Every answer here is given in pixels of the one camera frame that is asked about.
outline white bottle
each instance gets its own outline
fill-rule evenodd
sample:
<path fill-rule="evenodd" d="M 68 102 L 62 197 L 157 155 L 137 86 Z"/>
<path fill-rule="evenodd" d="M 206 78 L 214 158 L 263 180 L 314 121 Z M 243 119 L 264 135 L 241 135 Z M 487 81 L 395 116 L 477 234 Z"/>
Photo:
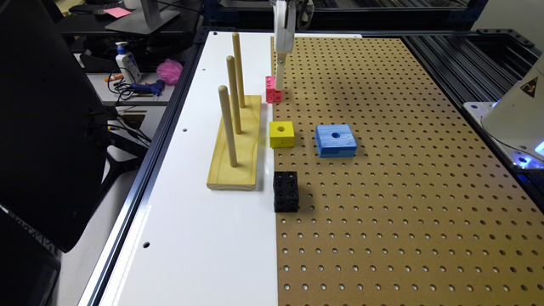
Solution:
<path fill-rule="evenodd" d="M 142 75 L 139 73 L 134 55 L 125 49 L 124 46 L 126 44 L 127 42 L 116 42 L 117 52 L 119 53 L 116 56 L 116 61 L 127 83 L 132 85 L 132 83 L 139 82 L 142 79 Z"/>

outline white robot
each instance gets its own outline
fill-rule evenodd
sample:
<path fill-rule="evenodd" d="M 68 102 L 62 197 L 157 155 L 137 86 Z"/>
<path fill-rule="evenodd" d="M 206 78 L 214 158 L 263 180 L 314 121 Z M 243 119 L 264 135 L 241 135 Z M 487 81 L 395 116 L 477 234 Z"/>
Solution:
<path fill-rule="evenodd" d="M 509 156 L 526 170 L 544 168 L 544 57 L 495 103 L 466 103 L 465 109 Z"/>
<path fill-rule="evenodd" d="M 308 28 L 314 12 L 314 3 L 312 0 L 270 0 L 270 4 L 274 7 L 275 90 L 283 90 L 286 58 L 292 52 L 295 43 L 295 24 L 302 31 Z M 297 4 L 300 4 L 298 19 Z"/>

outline blue square block with hole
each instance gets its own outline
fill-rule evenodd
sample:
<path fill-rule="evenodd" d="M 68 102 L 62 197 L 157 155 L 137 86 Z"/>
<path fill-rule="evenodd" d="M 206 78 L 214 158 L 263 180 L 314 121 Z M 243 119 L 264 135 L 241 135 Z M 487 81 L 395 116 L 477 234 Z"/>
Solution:
<path fill-rule="evenodd" d="M 348 124 L 318 125 L 315 142 L 320 157 L 353 157 L 357 150 Z"/>

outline black block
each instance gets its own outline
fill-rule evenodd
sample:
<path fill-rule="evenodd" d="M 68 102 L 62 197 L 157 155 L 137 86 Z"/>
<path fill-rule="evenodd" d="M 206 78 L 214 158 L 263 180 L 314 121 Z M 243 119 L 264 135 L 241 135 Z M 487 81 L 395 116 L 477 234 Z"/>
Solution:
<path fill-rule="evenodd" d="M 274 172 L 274 212 L 296 213 L 298 211 L 297 173 Z"/>
<path fill-rule="evenodd" d="M 285 182 L 287 190 L 298 190 L 298 181 L 296 179 L 288 179 Z"/>

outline pink block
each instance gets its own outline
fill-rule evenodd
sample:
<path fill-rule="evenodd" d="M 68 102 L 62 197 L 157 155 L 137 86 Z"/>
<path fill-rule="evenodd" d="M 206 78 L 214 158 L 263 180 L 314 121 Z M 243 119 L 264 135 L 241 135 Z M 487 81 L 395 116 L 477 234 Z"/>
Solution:
<path fill-rule="evenodd" d="M 275 76 L 266 77 L 266 102 L 281 102 L 281 91 L 275 90 Z"/>
<path fill-rule="evenodd" d="M 274 102 L 281 102 L 281 91 L 276 91 L 274 94 Z"/>

